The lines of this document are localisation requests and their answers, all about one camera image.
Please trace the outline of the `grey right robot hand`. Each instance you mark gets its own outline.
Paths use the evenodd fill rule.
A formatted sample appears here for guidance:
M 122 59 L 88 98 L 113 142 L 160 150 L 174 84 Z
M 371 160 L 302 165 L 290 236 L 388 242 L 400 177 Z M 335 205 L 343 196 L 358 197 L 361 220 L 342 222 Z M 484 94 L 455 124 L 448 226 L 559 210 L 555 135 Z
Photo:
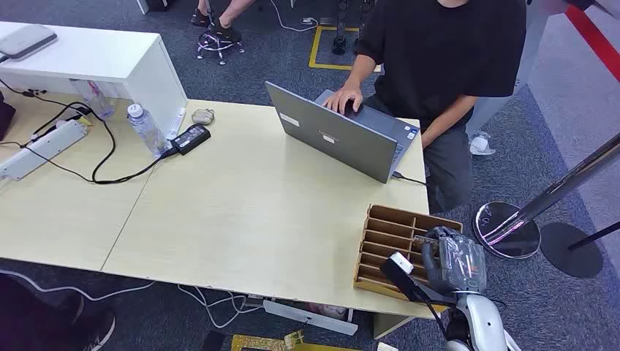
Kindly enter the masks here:
M 483 293 L 487 287 L 485 253 L 481 245 L 445 226 L 431 228 L 421 257 L 431 287 L 442 295 L 455 291 Z

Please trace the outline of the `person's right hand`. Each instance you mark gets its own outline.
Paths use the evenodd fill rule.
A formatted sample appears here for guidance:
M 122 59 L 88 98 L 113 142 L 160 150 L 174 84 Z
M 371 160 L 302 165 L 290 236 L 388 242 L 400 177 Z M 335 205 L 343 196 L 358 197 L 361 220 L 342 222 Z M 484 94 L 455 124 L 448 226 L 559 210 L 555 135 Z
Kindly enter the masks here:
M 346 116 L 351 113 L 358 113 L 362 101 L 360 86 L 345 85 L 329 96 L 322 106 Z

